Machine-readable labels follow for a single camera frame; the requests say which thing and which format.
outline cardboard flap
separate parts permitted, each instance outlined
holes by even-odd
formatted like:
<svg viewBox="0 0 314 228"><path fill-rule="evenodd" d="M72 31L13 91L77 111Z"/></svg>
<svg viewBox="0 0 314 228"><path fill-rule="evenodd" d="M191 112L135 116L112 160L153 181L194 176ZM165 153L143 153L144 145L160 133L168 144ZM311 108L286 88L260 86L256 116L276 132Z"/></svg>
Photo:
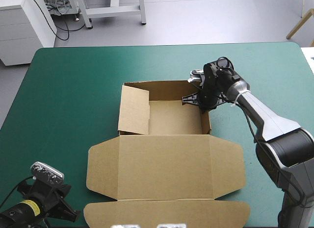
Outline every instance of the cardboard flap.
<svg viewBox="0 0 314 228"><path fill-rule="evenodd" d="M240 145L210 136L210 158L215 199L245 186L243 149Z"/></svg>
<svg viewBox="0 0 314 228"><path fill-rule="evenodd" d="M209 135L120 136L118 200L213 198Z"/></svg>
<svg viewBox="0 0 314 228"><path fill-rule="evenodd" d="M242 148L210 135L123 135L89 150L87 187L118 200L214 199L244 185Z"/></svg>
<svg viewBox="0 0 314 228"><path fill-rule="evenodd" d="M186 80L127 82L124 85L149 91L150 101L177 101L198 91Z"/></svg>
<svg viewBox="0 0 314 228"><path fill-rule="evenodd" d="M186 224L187 228L242 228L250 213L244 202L225 201L118 201L90 203L84 209L91 228Z"/></svg>
<svg viewBox="0 0 314 228"><path fill-rule="evenodd" d="M118 130L148 134L149 91L122 86Z"/></svg>
<svg viewBox="0 0 314 228"><path fill-rule="evenodd" d="M118 196L120 138L116 137L90 148L86 186L112 198Z"/></svg>

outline cardboard box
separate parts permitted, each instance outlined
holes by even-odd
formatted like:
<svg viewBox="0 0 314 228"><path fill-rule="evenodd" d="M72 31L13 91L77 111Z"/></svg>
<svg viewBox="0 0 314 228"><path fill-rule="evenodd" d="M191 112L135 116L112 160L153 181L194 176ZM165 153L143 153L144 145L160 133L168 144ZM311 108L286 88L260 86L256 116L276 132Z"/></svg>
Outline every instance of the cardboard box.
<svg viewBox="0 0 314 228"><path fill-rule="evenodd" d="M208 113L197 106L178 105L182 96L195 92L186 84L123 86L121 135L89 150L86 182L90 190L117 201L85 207L91 228L245 225L248 204L215 200L245 185L243 150L206 134L210 131Z"/></svg>
<svg viewBox="0 0 314 228"><path fill-rule="evenodd" d="M208 111L182 105L182 97L197 92L187 81L128 82L122 86L120 135L209 134Z"/></svg>

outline drawer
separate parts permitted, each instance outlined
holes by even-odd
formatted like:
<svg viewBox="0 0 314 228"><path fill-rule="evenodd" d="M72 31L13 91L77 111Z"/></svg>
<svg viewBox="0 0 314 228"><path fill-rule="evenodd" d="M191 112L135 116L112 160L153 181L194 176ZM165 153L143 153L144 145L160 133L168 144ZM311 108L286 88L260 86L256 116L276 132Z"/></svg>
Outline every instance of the drawer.
<svg viewBox="0 0 314 228"><path fill-rule="evenodd" d="M0 41L0 59L5 65L29 64L42 47L38 38Z"/></svg>
<svg viewBox="0 0 314 228"><path fill-rule="evenodd" d="M34 37L37 35L30 23L0 26L0 41Z"/></svg>
<svg viewBox="0 0 314 228"><path fill-rule="evenodd" d="M0 10L0 25L26 24L29 20L22 8Z"/></svg>

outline white desk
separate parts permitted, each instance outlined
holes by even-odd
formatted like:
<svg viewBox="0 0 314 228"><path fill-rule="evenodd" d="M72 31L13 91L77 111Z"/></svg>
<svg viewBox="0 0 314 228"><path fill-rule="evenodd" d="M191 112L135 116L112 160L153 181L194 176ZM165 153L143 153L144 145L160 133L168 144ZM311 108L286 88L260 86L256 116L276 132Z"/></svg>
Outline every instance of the white desk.
<svg viewBox="0 0 314 228"><path fill-rule="evenodd" d="M301 48L313 74L314 74L314 60L312 59L312 57L314 58L314 48Z"/></svg>
<svg viewBox="0 0 314 228"><path fill-rule="evenodd" d="M44 0L36 0L52 29ZM28 64L40 48L53 47L55 35L33 0L0 0L0 59L5 65Z"/></svg>

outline green table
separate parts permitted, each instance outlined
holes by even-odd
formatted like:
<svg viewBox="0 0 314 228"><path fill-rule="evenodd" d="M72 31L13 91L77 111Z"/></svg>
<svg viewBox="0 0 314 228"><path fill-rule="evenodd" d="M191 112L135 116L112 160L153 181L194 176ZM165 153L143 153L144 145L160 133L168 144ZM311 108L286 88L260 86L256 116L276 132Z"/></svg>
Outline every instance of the green table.
<svg viewBox="0 0 314 228"><path fill-rule="evenodd" d="M108 201L86 188L87 152L118 135L123 82L187 79L220 56L264 103L314 133L314 76L295 43L40 49L0 131L0 198L42 161L65 174L73 208ZM210 114L212 134L244 148L247 185L221 199L250 204L247 226L277 225L283 192L258 163L242 111L225 104ZM20 198L14 194L6 207ZM85 225L83 216L73 225Z"/></svg>

